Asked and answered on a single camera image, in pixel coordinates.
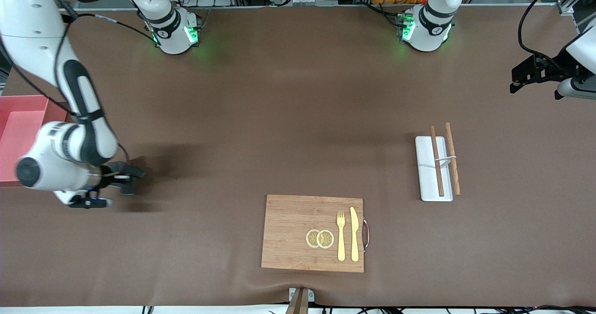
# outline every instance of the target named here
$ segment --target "white tray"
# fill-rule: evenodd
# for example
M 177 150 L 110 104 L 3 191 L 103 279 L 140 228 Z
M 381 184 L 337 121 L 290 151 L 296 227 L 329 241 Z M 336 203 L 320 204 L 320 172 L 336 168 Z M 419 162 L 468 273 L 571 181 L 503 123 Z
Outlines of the white tray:
M 439 159 L 447 157 L 445 138 L 437 137 Z M 433 144 L 430 136 L 416 137 L 416 158 L 418 159 L 418 177 L 420 181 L 420 197 L 422 201 L 453 201 L 451 189 L 451 176 L 449 175 L 450 159 L 439 161 L 441 175 L 443 176 L 444 197 L 439 197 L 437 173 L 434 167 Z

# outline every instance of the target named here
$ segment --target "black joint cap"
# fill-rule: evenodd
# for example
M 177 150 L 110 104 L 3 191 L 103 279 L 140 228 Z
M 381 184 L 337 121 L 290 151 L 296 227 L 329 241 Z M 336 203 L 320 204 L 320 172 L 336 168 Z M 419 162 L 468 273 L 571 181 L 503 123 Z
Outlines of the black joint cap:
M 17 164 L 17 178 L 25 187 L 33 187 L 41 176 L 38 162 L 32 157 L 24 157 Z

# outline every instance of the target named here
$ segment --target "lemon slice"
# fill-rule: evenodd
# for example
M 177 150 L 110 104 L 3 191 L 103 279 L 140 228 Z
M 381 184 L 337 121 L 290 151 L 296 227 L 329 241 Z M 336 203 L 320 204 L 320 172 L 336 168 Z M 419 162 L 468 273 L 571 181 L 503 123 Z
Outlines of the lemon slice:
M 319 244 L 317 244 L 317 237 L 319 236 L 319 231 L 317 229 L 310 229 L 306 233 L 306 243 L 311 248 L 319 248 Z
M 319 247 L 322 249 L 328 249 L 331 248 L 333 245 L 333 241 L 334 241 L 334 237 L 331 231 L 328 230 L 323 230 L 323 231 L 319 231 L 319 234 L 317 235 L 317 244 L 319 244 Z

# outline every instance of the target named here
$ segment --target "fork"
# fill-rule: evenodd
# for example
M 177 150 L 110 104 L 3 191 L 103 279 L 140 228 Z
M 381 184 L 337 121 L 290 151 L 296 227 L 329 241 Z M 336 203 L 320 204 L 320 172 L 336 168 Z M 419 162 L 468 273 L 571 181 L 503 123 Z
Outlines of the fork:
M 339 243 L 337 244 L 337 259 L 345 260 L 345 245 L 343 243 L 343 227 L 345 226 L 345 216 L 343 212 L 337 212 L 337 227 L 339 228 Z

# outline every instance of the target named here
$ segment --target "table surface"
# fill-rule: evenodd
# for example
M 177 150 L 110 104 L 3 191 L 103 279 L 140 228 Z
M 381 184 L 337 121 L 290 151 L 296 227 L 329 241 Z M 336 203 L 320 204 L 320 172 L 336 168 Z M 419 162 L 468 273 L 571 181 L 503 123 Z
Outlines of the table surface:
M 572 19 L 535 9 L 526 43 L 555 55 Z M 149 176 L 135 197 L 106 189 L 106 210 L 0 189 L 0 305 L 247 305 L 300 286 L 336 306 L 596 305 L 596 110 L 555 101 L 555 83 L 509 94 L 523 10 L 462 7 L 426 54 L 366 8 L 216 10 L 177 56 L 77 21 L 73 47 Z M 5 92 L 34 93 L 14 73 Z M 422 202 L 414 138 L 446 121 L 462 195 Z M 268 194 L 364 198 L 366 272 L 261 268 Z

